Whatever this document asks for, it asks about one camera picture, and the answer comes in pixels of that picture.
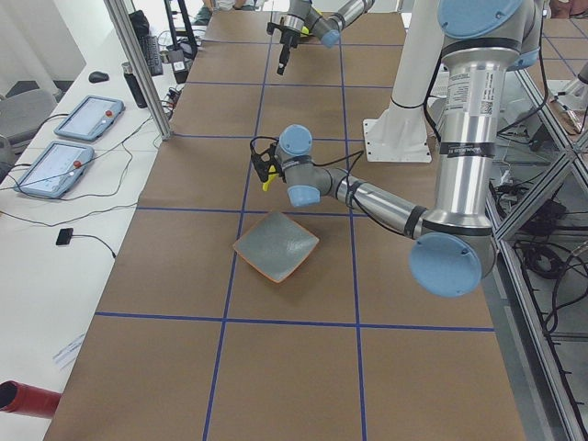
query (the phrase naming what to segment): aluminum pole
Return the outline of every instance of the aluminum pole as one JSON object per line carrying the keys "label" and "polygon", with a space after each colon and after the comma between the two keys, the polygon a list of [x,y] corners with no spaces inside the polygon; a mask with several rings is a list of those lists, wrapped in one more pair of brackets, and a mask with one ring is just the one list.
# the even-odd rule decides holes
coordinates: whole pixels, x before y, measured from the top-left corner
{"label": "aluminum pole", "polygon": [[130,67],[137,77],[139,87],[143,92],[145,101],[147,101],[147,107],[152,114],[153,121],[155,121],[157,129],[162,135],[162,140],[169,140],[172,136],[172,129],[164,113],[164,108],[162,107],[155,85],[153,84],[147,62],[143,58],[137,36],[130,23],[129,12],[127,11],[127,7],[125,7],[124,0],[104,0],[104,4],[110,14],[114,29],[119,36],[122,49],[127,55]]}

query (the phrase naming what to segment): square plate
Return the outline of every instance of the square plate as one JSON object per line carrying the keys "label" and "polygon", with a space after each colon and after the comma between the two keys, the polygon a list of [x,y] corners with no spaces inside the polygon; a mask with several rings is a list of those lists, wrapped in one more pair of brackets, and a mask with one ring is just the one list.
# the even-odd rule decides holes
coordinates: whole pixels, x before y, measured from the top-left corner
{"label": "square plate", "polygon": [[310,255],[319,238],[288,216],[271,212],[233,244],[249,265],[280,283]]}

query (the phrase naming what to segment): grid line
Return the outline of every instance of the grid line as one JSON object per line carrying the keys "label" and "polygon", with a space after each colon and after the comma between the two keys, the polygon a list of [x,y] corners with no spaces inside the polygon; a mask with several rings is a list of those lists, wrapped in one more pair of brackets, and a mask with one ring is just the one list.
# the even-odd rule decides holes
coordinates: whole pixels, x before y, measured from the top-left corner
{"label": "grid line", "polygon": [[553,47],[553,50],[560,56],[560,59],[565,63],[566,67],[570,70],[571,74],[575,75],[575,72],[573,71],[570,64],[568,63],[568,60],[566,60],[563,57],[563,55],[561,55],[561,52],[558,50],[558,48],[553,43],[551,43],[551,37],[545,36],[544,38],[545,38],[545,40],[547,40],[551,44],[551,46]]}
{"label": "grid line", "polygon": [[[264,82],[261,87],[261,94],[259,97],[259,106],[257,108],[257,120],[255,122],[255,129],[254,129],[254,136],[257,136],[257,132],[259,131],[259,124],[261,120],[261,113],[262,113],[262,106],[264,102],[264,92],[266,90],[266,78],[267,78],[267,69],[269,66],[269,54],[271,52],[271,36],[270,36],[270,44],[267,45],[267,56],[266,56],[266,71],[264,72]],[[243,219],[245,217],[245,207],[247,205],[247,193],[249,191],[249,181],[251,178],[251,169],[252,165],[249,162],[249,167],[247,168],[247,177],[245,179],[245,186],[243,192],[243,203],[241,206],[241,212],[239,216],[239,226],[237,227],[237,239],[241,236],[243,230]],[[224,312],[222,314],[222,322],[220,325],[220,335],[219,335],[219,344],[217,347],[217,355],[214,364],[214,372],[212,374],[212,382],[210,383],[210,394],[209,394],[209,406],[207,409],[206,421],[204,424],[204,429],[202,431],[202,441],[207,441],[209,437],[209,430],[210,430],[210,419],[212,417],[212,408],[214,405],[214,394],[216,391],[216,383],[219,376],[219,368],[221,367],[221,357],[222,357],[222,345],[224,343],[224,334],[226,331],[227,325],[227,318],[229,315],[229,308],[231,306],[231,296],[232,296],[232,284],[234,281],[235,276],[235,268],[237,264],[237,253],[233,251],[232,253],[232,266],[231,266],[231,276],[229,278],[229,285],[227,287],[227,297],[225,300],[224,305]]]}
{"label": "grid line", "polygon": [[[140,206],[137,209],[143,211],[185,211],[192,213],[213,213],[213,214],[241,214],[239,209],[196,209],[196,208],[182,208],[182,207],[149,207]],[[267,214],[271,210],[264,209],[246,209],[243,214]],[[318,216],[325,218],[347,218],[350,216],[349,213],[331,213],[331,212],[311,212],[311,211],[280,211],[289,216]],[[366,218],[365,214],[354,214],[356,217]]]}
{"label": "grid line", "polygon": [[[192,135],[187,133],[174,133],[174,136],[178,138],[195,138],[195,139],[213,139],[213,140],[251,140],[251,135]],[[349,140],[345,140],[343,138],[312,138],[314,141],[333,141],[333,142],[363,142],[358,138],[351,138]]]}
{"label": "grid line", "polygon": [[[350,168],[349,163],[349,142],[347,130],[347,106],[345,102],[345,67],[343,63],[343,46],[339,42],[339,62],[341,65],[341,98],[343,103],[343,132],[345,136],[345,162],[347,170]],[[359,311],[359,287],[357,285],[357,260],[356,260],[356,236],[353,223],[353,211],[348,209],[349,213],[349,241],[351,244],[351,268],[353,273],[353,294],[356,307],[356,341],[357,341],[357,378],[359,380],[359,411],[361,417],[361,437],[363,441],[368,441],[368,423],[366,417],[366,390],[364,388],[364,365],[361,348],[361,315]]]}
{"label": "grid line", "polygon": [[[220,43],[220,44],[258,44],[258,45],[266,45],[267,43],[264,43],[262,41],[220,41],[220,40],[204,40],[205,42],[210,42],[210,43]],[[271,46],[280,46],[281,43],[278,41],[271,41],[270,43],[270,47]],[[382,47],[382,48],[401,48],[403,46],[403,44],[386,44],[386,43],[343,43],[342,41],[339,40],[339,45],[341,46],[373,46],[373,47]],[[304,43],[304,46],[320,46],[322,47],[322,44],[320,42],[311,42],[311,41],[307,41]]]}
{"label": "grid line", "polygon": [[[266,85],[272,87],[326,87],[339,89],[341,85],[305,85],[301,83],[240,83],[237,81],[186,81],[187,85]],[[346,85],[350,89],[392,89],[391,85]]]}
{"label": "grid line", "polygon": [[574,26],[575,28],[577,28],[577,29],[580,31],[580,33],[583,35],[583,38],[588,40],[588,35],[586,35],[586,33],[585,33],[583,30],[582,30],[582,28],[580,28],[580,27],[579,27],[579,26],[576,24],[576,20],[570,20],[570,22],[573,24],[573,26]]}
{"label": "grid line", "polygon": [[396,331],[433,331],[448,333],[494,333],[492,327],[477,326],[433,326],[425,324],[387,324],[387,323],[356,323],[356,322],[310,322],[274,319],[245,319],[238,317],[206,317],[191,315],[165,315],[143,314],[133,312],[97,311],[95,316],[132,319],[132,320],[167,320],[181,322],[215,322],[215,323],[239,323],[239,324],[264,324],[276,326],[313,326],[322,328],[356,328],[356,329],[380,329]]}

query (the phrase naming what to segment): label sticker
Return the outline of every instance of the label sticker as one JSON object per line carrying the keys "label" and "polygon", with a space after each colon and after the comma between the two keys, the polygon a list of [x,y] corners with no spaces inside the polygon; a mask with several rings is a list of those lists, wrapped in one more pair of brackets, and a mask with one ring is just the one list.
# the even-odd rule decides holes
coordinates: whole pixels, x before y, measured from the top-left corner
{"label": "label sticker", "polygon": [[493,158],[494,144],[493,142],[441,142],[439,152],[446,154],[447,158],[459,158],[462,156]]}
{"label": "label sticker", "polygon": [[78,335],[75,340],[53,356],[53,363],[61,370],[72,363],[82,348],[85,334]]}
{"label": "label sticker", "polygon": [[471,71],[449,77],[445,112],[496,117],[500,111],[504,75],[501,71]]}
{"label": "label sticker", "polygon": [[469,73],[449,77],[445,113],[466,112],[469,96]]}

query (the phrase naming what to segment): table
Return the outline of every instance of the table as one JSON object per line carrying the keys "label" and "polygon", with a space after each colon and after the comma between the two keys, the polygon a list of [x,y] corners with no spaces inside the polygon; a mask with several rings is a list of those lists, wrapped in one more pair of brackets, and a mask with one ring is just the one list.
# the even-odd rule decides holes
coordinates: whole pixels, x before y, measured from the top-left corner
{"label": "table", "polygon": [[[85,96],[98,95],[122,99],[126,110],[113,127],[92,143],[96,155],[105,153],[140,126],[147,109],[138,109],[122,76],[120,64],[126,61],[114,31],[97,48],[92,59],[73,83],[56,113],[71,111]],[[90,84],[90,72],[107,72],[110,80]],[[161,97],[175,86],[171,68],[153,78]],[[23,153],[19,162],[31,163],[54,139],[53,128],[59,119],[47,122]],[[157,154],[160,140],[154,124],[125,143],[132,153],[128,173],[116,196],[81,198],[76,201],[45,201],[23,197],[8,189],[0,191],[0,210],[35,221],[54,223],[83,216],[93,210],[128,206],[137,201]],[[130,156],[120,146],[97,159],[81,181],[65,198],[89,193],[108,194],[116,189]],[[10,187],[7,178],[2,188]],[[90,216],[64,226],[74,234],[94,234],[118,251],[134,207]],[[2,310],[4,336],[0,343],[3,363],[0,379],[14,379],[49,390],[62,391],[72,365],[60,370],[52,357],[73,339],[85,333],[114,263],[108,249],[94,239],[73,238],[67,247],[55,246],[61,227],[32,225],[0,215],[0,262],[3,274]],[[48,420],[0,413],[0,439],[41,440]]]}
{"label": "table", "polygon": [[[248,164],[253,136],[293,122],[317,161],[362,149],[400,16],[363,16],[332,50],[300,45],[283,77],[270,18],[213,17],[45,439],[525,439],[480,289],[425,293],[410,241],[332,200],[292,210]],[[354,174],[431,206],[435,167]],[[280,285],[232,251],[270,210],[321,240]]]}

